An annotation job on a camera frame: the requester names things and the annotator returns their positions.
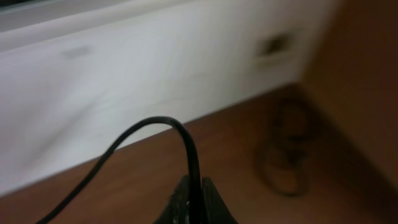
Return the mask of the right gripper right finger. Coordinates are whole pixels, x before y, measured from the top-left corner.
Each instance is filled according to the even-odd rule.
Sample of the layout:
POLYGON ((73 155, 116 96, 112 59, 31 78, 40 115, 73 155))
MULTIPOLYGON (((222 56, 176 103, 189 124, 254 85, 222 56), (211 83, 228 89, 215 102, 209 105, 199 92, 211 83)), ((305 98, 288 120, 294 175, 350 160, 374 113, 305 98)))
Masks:
POLYGON ((202 178, 201 193, 201 223, 238 224, 209 177, 202 178))

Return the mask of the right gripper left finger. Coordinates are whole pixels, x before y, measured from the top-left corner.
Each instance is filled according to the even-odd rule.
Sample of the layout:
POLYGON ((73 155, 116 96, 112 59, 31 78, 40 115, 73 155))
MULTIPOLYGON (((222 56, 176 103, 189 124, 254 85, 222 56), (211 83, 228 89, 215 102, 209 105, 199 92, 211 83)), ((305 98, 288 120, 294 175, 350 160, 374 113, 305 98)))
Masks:
POLYGON ((154 224, 186 224, 188 215, 189 176, 183 176, 174 188, 159 218, 154 224))

